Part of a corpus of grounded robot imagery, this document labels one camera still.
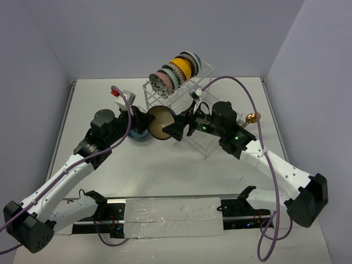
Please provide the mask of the pink patterned bowl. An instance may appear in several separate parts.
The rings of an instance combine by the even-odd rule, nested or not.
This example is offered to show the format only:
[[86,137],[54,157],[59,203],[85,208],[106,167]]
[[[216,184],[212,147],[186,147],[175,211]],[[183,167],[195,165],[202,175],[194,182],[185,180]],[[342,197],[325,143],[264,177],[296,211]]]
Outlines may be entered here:
[[166,85],[168,95],[171,95],[174,91],[174,82],[171,76],[164,70],[158,70],[157,75],[163,80]]

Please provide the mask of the light green ceramic bowl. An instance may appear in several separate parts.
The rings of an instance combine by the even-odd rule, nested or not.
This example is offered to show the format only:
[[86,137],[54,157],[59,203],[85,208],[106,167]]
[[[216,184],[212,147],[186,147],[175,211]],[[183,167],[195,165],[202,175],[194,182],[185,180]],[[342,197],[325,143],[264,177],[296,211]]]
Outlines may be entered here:
[[177,90],[180,87],[180,79],[177,72],[169,65],[163,65],[162,70],[166,72],[172,79],[174,83],[174,89]]

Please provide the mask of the yellow bowl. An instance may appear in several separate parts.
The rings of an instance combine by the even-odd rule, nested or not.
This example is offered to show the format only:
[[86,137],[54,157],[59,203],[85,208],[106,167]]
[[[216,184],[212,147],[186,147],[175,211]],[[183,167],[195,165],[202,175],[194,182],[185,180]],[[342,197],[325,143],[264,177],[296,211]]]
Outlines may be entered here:
[[170,63],[173,63],[178,66],[184,74],[185,80],[189,81],[189,79],[191,78],[191,64],[189,62],[187,62],[183,58],[174,58],[170,61]]

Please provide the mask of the beige bowl black rim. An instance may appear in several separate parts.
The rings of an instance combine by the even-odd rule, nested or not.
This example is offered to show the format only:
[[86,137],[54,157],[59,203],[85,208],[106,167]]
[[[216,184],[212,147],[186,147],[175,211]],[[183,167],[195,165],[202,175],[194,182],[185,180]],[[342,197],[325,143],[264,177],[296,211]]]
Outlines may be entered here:
[[163,128],[174,123],[175,112],[166,106],[153,106],[147,114],[154,116],[154,120],[148,126],[148,132],[157,140],[168,140],[170,135],[163,132]]

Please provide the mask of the dark blue ceramic bowl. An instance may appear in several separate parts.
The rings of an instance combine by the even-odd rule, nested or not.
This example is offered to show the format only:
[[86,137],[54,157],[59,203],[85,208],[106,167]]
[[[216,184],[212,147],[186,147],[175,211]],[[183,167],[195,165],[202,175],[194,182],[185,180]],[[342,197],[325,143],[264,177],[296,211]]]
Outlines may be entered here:
[[149,136],[149,131],[147,129],[141,133],[131,130],[128,134],[128,138],[135,141],[144,141],[148,138],[148,136]]

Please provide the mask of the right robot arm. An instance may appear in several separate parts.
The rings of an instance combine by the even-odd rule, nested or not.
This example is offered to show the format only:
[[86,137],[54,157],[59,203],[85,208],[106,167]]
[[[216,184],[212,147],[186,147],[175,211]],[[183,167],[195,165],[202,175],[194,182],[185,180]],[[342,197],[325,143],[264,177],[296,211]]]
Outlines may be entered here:
[[255,167],[263,174],[275,176],[277,185],[288,195],[284,200],[288,216],[298,225],[310,227],[328,204],[327,179],[320,173],[311,175],[286,162],[261,145],[252,133],[237,123],[237,113],[230,102],[216,102],[209,114],[196,108],[196,103],[174,117],[162,130],[181,141],[195,130],[219,137],[220,147],[238,160]]

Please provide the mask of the red patterned white bowl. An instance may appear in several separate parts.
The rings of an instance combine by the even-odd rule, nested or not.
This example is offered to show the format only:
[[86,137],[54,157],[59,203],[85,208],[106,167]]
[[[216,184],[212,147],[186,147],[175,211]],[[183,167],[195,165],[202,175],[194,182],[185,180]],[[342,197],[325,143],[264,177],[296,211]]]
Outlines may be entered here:
[[170,66],[176,72],[176,74],[179,78],[179,85],[183,86],[186,79],[185,79],[185,75],[184,75],[183,71],[181,70],[181,68],[172,62],[169,62],[168,66]]

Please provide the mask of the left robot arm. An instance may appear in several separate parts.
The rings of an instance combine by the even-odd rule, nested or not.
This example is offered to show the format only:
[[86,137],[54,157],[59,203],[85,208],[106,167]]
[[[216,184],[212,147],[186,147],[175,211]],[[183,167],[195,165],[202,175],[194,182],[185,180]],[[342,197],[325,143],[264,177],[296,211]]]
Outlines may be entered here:
[[130,131],[143,132],[155,119],[132,106],[118,117],[110,109],[95,113],[84,139],[63,167],[22,202],[10,201],[3,209],[6,230],[31,253],[41,251],[63,226],[69,213],[58,212],[58,204],[86,176],[95,171]]

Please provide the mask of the leaf patterned bowl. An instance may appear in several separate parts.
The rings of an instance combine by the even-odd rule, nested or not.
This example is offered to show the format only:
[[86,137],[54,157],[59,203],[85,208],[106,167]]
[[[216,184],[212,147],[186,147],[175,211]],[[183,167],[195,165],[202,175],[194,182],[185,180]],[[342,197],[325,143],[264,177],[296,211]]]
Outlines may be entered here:
[[168,98],[168,92],[165,83],[156,73],[152,73],[148,77],[153,91],[161,96],[163,99]]

